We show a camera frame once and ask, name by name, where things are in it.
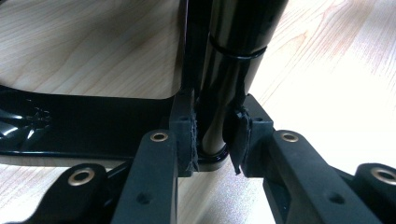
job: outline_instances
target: black vertical pole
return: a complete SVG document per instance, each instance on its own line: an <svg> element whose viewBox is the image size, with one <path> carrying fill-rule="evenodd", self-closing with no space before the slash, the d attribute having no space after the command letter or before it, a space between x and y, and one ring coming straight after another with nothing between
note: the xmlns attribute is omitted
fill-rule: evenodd
<svg viewBox="0 0 396 224"><path fill-rule="evenodd" d="M242 106L287 0L214 0L205 68L196 106L201 150L225 146L226 114Z"/></svg>

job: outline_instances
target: screw hole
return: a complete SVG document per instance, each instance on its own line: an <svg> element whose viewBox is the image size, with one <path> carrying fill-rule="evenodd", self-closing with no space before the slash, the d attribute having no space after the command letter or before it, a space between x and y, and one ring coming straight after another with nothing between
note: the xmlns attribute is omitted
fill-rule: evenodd
<svg viewBox="0 0 396 224"><path fill-rule="evenodd" d="M136 200L140 204L149 204L152 201L152 197L149 193L141 192L137 195Z"/></svg>
<svg viewBox="0 0 396 224"><path fill-rule="evenodd" d="M392 171L375 167L372 169L371 173L379 181L396 186L396 174Z"/></svg>
<svg viewBox="0 0 396 224"><path fill-rule="evenodd" d="M150 137L151 141L153 142L163 142L166 139L168 139L168 134L166 133L154 133L151 137Z"/></svg>
<svg viewBox="0 0 396 224"><path fill-rule="evenodd" d="M95 171L90 167L76 170L72 175L70 175L67 182L71 186L81 186L90 182L95 176Z"/></svg>
<svg viewBox="0 0 396 224"><path fill-rule="evenodd" d="M78 174L78 175L75 175L75 180L77 180L77 181L81 181L81 180L83 180L83 179L85 179L85 178L87 178L89 176L89 174L88 173L80 173L80 174Z"/></svg>
<svg viewBox="0 0 396 224"><path fill-rule="evenodd" d="M280 136L284 141L287 141L287 142L297 142L298 141L298 137L292 133L282 133Z"/></svg>
<svg viewBox="0 0 396 224"><path fill-rule="evenodd" d="M344 204L346 200L338 193L331 192L327 195L327 199L332 203Z"/></svg>

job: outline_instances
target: wooden floor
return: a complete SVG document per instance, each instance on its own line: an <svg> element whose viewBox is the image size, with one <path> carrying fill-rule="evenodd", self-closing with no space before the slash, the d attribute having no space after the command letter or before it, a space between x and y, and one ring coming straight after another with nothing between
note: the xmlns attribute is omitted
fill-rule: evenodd
<svg viewBox="0 0 396 224"><path fill-rule="evenodd" d="M8 0L0 84L170 96L179 85L177 13L176 0ZM363 162L396 167L396 1L290 0L250 92L277 129L303 134L330 165L351 174ZM28 218L66 169L22 163L0 164L0 223ZM178 183L178 223L274 222L262 180L234 175L229 161Z"/></svg>

